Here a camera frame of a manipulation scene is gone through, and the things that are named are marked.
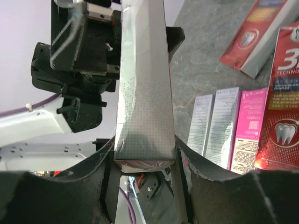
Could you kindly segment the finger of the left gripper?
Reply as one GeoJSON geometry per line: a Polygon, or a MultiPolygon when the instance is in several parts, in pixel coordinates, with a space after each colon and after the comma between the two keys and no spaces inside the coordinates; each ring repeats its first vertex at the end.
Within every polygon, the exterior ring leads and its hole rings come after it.
{"type": "Polygon", "coordinates": [[[79,59],[87,26],[87,3],[72,0],[51,1],[50,66],[73,70],[79,59]]]}
{"type": "Polygon", "coordinates": [[[166,27],[169,62],[185,40],[185,33],[181,27],[166,27]]]}

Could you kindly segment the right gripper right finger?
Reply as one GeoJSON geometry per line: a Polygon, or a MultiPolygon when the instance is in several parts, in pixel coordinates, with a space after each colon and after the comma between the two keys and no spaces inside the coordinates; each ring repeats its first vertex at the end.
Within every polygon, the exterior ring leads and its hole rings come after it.
{"type": "Polygon", "coordinates": [[[298,171],[239,175],[191,150],[179,137],[186,205],[195,224],[297,224],[298,171]]]}

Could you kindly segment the red toothpaste box silver side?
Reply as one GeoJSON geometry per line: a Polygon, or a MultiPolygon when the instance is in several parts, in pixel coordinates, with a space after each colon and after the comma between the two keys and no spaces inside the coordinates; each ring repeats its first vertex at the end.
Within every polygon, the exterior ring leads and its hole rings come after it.
{"type": "Polygon", "coordinates": [[[160,171],[174,148],[164,3],[125,0],[114,160],[125,173],[160,171]]]}

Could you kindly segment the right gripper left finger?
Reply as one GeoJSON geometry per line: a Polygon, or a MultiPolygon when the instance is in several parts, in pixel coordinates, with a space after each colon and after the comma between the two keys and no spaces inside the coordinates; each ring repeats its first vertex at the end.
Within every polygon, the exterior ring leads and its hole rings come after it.
{"type": "Polygon", "coordinates": [[[112,224],[117,187],[109,189],[114,138],[54,177],[28,171],[0,173],[2,224],[112,224]]]}

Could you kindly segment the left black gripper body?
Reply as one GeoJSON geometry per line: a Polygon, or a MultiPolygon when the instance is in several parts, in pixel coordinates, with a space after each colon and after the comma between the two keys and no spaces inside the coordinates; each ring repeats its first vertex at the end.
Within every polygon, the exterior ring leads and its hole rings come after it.
{"type": "Polygon", "coordinates": [[[87,26],[79,59],[73,70],[50,66],[50,44],[39,42],[31,62],[32,84],[58,93],[67,85],[94,92],[114,92],[120,77],[121,12],[110,0],[73,0],[87,3],[87,26]]]}

